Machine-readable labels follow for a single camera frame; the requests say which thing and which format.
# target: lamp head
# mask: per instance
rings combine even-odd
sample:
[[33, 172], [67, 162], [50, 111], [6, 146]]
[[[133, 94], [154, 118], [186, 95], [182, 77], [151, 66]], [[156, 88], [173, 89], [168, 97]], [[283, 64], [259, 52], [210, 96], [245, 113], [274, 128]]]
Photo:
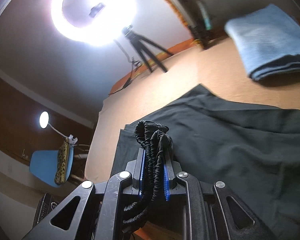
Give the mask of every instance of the lamp head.
[[39, 119], [39, 122], [40, 122], [40, 126], [42, 128], [46, 128], [47, 125], [48, 125], [48, 122], [49, 122], [49, 114], [44, 111], [41, 115], [40, 115], [40, 119]]

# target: tripod leg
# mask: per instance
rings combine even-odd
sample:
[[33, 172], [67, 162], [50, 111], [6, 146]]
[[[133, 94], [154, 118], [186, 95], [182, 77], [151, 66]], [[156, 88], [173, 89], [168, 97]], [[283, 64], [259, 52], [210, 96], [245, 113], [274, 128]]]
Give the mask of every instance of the tripod leg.
[[151, 68], [151, 66], [149, 65], [149, 62], [146, 60], [146, 57], [143, 55], [141, 49], [142, 49], [142, 44], [140, 43], [140, 41], [137, 42], [131, 42], [131, 44], [133, 45], [134, 49], [136, 50], [136, 52], [138, 52], [139, 56], [141, 57], [141, 59], [143, 60], [144, 64], [147, 66], [147, 68], [150, 70], [150, 72], [152, 73], [153, 70]]
[[141, 49], [148, 54], [148, 56], [164, 71], [164, 72], [168, 72], [168, 70], [166, 69], [166, 67], [157, 59], [157, 57], [155, 55], [152, 54], [152, 52], [140, 42], [141, 45]]
[[138, 35], [138, 34], [136, 35], [136, 37], [137, 37], [139, 40], [143, 40], [143, 41], [145, 41], [145, 42], [151, 44], [152, 46], [154, 46], [154, 47], [156, 47], [156, 48], [158, 48], [158, 49], [161, 49], [162, 51], [164, 51], [165, 53], [169, 54], [170, 56], [173, 56], [173, 53], [167, 51], [165, 48], [163, 48], [163, 47], [161, 47], [160, 45], [154, 43], [153, 41], [147, 39], [146, 37], [141, 36], [141, 35]]

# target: black cloth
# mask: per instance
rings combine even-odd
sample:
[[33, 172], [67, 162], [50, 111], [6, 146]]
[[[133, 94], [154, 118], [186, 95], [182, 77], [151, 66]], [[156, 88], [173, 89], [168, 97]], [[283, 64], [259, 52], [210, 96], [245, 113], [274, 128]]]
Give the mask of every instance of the black cloth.
[[[300, 110], [223, 100], [198, 85], [142, 120], [170, 128], [174, 160], [200, 181], [221, 180], [281, 240], [300, 231]], [[120, 137], [112, 175], [137, 157], [138, 120]]]

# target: tripod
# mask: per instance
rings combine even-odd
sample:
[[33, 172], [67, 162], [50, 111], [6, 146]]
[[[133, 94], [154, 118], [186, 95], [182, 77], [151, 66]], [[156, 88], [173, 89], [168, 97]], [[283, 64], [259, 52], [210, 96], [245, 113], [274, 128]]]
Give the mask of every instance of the tripod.
[[155, 63], [157, 63], [157, 65], [164, 72], [167, 72], [168, 70], [166, 69], [166, 67], [157, 59], [157, 57], [155, 55], [153, 55], [153, 53], [143, 43], [141, 43], [141, 41], [145, 41], [145, 42], [149, 43], [150, 45], [164, 51], [165, 53], [169, 54], [170, 56], [173, 56], [173, 54], [171, 52], [167, 51], [166, 49], [164, 49], [163, 47], [161, 47], [160, 45], [147, 39], [146, 37], [143, 37], [141, 35], [134, 33], [131, 29], [132, 29], [132, 26], [129, 26], [128, 28], [124, 27], [122, 30], [122, 33], [124, 34], [125, 37], [127, 37], [130, 40], [131, 45], [134, 47], [136, 52], [138, 52], [138, 54], [142, 58], [143, 62], [146, 64], [149, 71], [151, 73], [153, 72], [153, 70], [151, 69], [151, 66], [149, 65], [148, 61], [146, 60], [146, 57], [143, 54], [143, 52], [146, 53]]

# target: chair seat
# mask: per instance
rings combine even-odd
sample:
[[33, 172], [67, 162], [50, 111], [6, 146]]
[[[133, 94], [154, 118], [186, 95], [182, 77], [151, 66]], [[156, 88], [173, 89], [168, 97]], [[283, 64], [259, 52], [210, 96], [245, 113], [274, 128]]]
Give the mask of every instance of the chair seat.
[[[73, 146], [71, 145], [69, 151], [66, 180], [70, 176], [72, 162], [73, 162]], [[44, 181], [45, 183], [49, 184], [50, 186], [60, 187], [62, 184], [58, 185], [54, 182], [54, 178], [57, 172], [57, 166], [58, 166], [58, 150], [35, 151], [31, 157], [29, 170], [34, 176]]]

